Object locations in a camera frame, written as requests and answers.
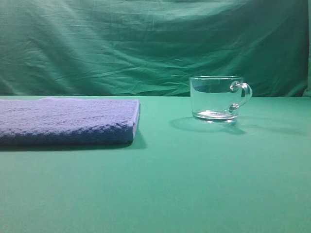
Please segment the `folded blue towel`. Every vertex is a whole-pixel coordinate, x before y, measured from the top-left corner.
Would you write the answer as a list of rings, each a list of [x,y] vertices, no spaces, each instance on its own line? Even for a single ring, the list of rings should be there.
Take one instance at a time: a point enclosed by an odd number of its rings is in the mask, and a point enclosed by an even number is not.
[[[127,144],[139,112],[137,99],[1,100],[0,144]]]

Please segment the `transparent glass cup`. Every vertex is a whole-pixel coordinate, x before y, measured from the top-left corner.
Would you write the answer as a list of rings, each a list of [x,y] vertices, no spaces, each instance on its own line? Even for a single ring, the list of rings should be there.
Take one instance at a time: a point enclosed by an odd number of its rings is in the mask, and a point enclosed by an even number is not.
[[[236,123],[239,109],[253,96],[242,77],[198,76],[189,82],[192,116],[207,123]]]

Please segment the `green backdrop cloth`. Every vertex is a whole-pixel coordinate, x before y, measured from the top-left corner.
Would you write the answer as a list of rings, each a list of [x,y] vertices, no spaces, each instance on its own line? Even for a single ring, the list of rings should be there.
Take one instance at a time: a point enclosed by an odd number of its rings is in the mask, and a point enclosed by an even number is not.
[[[0,92],[187,96],[240,76],[255,97],[311,93],[308,0],[3,0]]]

